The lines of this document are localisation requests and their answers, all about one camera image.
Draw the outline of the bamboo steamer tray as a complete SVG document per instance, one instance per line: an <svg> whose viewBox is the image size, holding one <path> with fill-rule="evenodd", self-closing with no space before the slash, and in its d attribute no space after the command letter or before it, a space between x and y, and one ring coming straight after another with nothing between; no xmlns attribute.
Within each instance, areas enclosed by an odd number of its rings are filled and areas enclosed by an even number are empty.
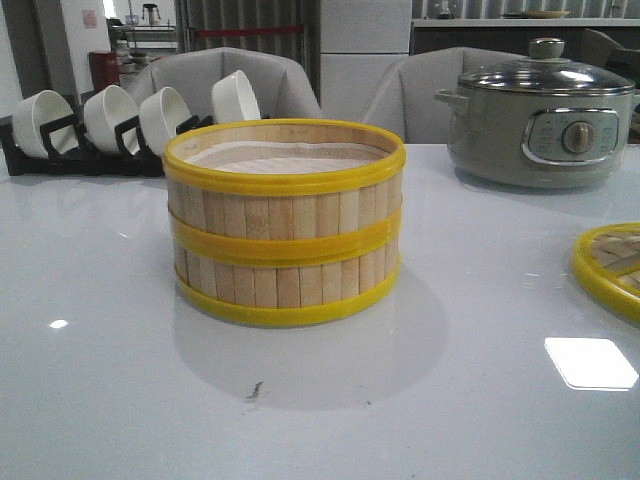
<svg viewBox="0 0 640 480"><path fill-rule="evenodd" d="M303 267L231 265L174 246L187 300L214 317L252 326L308 326L363 311L391 291L399 265L396 237L359 257Z"/></svg>
<svg viewBox="0 0 640 480"><path fill-rule="evenodd" d="M163 155L175 241L237 265L332 263L399 232L402 141L378 127L272 119L204 127Z"/></svg>

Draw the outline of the woven bamboo steamer lid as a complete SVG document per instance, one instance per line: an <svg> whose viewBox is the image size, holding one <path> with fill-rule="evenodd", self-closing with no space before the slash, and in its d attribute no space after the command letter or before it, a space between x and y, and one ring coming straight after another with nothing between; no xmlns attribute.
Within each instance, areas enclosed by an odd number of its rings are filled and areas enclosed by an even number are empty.
<svg viewBox="0 0 640 480"><path fill-rule="evenodd" d="M639 325L639 223L593 228L574 242L571 270L599 303Z"/></svg>

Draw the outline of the right grey chair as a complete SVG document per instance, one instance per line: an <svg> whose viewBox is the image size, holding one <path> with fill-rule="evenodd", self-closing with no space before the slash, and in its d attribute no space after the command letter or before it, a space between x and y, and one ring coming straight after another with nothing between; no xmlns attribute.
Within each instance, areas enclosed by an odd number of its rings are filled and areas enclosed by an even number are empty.
<svg viewBox="0 0 640 480"><path fill-rule="evenodd" d="M407 144L445 144L451 109L436 100L435 93L456 87L465 72L519 57L471 47L408 56L384 71L360 121L386 129Z"/></svg>

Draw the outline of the white bowl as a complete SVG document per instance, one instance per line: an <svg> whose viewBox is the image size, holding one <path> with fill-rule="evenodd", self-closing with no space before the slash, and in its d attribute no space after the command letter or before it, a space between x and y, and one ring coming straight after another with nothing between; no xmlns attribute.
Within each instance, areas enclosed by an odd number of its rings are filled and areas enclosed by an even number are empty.
<svg viewBox="0 0 640 480"><path fill-rule="evenodd" d="M236 70L213 85L211 102L217 124L261 119L254 90L242 70Z"/></svg>
<svg viewBox="0 0 640 480"><path fill-rule="evenodd" d="M191 117L185 100L172 87L163 87L143 100L139 107L145 142L157 156L161 156L167 143L177 136L177 127Z"/></svg>
<svg viewBox="0 0 640 480"><path fill-rule="evenodd" d="M17 104L12 116L13 138L24 154L47 158L40 127L72 113L63 96L53 90L43 90Z"/></svg>
<svg viewBox="0 0 640 480"><path fill-rule="evenodd" d="M128 92L118 85L109 85L84 105L84 124L89 140L101 153L120 156L115 126L138 114L138 105Z"/></svg>

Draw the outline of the white refrigerator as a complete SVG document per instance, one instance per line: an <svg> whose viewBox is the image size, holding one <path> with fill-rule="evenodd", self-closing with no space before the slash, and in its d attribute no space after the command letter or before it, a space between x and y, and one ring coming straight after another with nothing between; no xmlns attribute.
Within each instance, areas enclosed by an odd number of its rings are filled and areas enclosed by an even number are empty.
<svg viewBox="0 0 640 480"><path fill-rule="evenodd" d="M409 53L410 1L321 1L320 104L330 119L360 118L385 69Z"/></svg>

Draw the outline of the red barrier belt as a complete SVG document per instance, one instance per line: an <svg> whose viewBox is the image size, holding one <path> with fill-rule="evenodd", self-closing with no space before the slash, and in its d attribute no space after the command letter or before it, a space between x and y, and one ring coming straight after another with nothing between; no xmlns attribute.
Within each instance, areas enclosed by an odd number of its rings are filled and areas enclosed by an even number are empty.
<svg viewBox="0 0 640 480"><path fill-rule="evenodd" d="M266 28L207 30L188 27L187 31L195 38L245 38L260 36L280 36L303 33L304 25L292 25Z"/></svg>

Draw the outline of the green electric cooking pot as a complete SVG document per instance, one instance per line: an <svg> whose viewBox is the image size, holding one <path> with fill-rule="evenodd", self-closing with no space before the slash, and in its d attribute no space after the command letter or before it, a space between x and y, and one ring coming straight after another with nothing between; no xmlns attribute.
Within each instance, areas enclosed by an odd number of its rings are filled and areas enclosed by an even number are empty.
<svg viewBox="0 0 640 480"><path fill-rule="evenodd" d="M636 85L563 51L561 39L533 39L528 56L466 72L435 93L452 110L448 151L460 169L544 189L596 185L619 169Z"/></svg>

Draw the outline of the dark kitchen counter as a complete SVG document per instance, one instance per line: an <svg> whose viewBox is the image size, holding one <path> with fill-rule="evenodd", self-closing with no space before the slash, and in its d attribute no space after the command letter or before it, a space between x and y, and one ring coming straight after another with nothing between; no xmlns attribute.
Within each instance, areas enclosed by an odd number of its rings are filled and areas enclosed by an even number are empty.
<svg viewBox="0 0 640 480"><path fill-rule="evenodd" d="M534 38L556 37L565 41L564 55L581 57L582 34L601 31L627 48L639 45L639 21L621 18L564 19L454 19L414 20L410 53L421 54L453 47L525 54Z"/></svg>

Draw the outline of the black dish rack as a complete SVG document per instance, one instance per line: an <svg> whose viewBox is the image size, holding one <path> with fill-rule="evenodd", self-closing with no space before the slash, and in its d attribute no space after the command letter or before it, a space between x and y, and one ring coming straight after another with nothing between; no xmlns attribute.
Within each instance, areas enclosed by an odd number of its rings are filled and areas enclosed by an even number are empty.
<svg viewBox="0 0 640 480"><path fill-rule="evenodd" d="M79 145L61 153L52 144L52 135L71 127L78 136ZM114 127L118 154L101 153L88 140L87 129L76 114L45 123L40 128L44 135L46 156L26 155L13 138L12 118L1 119L1 144L5 163L11 176L23 174L86 175L86 176L142 176L159 177L164 174L161 158L146 144L139 118L131 117Z"/></svg>

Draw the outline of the red box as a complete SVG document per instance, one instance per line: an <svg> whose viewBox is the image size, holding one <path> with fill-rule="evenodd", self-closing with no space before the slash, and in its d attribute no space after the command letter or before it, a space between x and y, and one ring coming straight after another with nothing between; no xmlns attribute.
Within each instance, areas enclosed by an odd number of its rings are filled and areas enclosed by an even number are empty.
<svg viewBox="0 0 640 480"><path fill-rule="evenodd" d="M95 93L109 85L120 84L117 55L114 51L91 51L88 59Z"/></svg>

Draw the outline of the yellow plate on counter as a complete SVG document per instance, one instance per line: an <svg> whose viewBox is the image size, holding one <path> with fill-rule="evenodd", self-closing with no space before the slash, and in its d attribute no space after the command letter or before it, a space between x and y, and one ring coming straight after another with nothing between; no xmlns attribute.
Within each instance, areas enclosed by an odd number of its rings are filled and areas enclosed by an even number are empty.
<svg viewBox="0 0 640 480"><path fill-rule="evenodd" d="M570 14L566 10L527 10L523 13L525 19L561 19Z"/></svg>

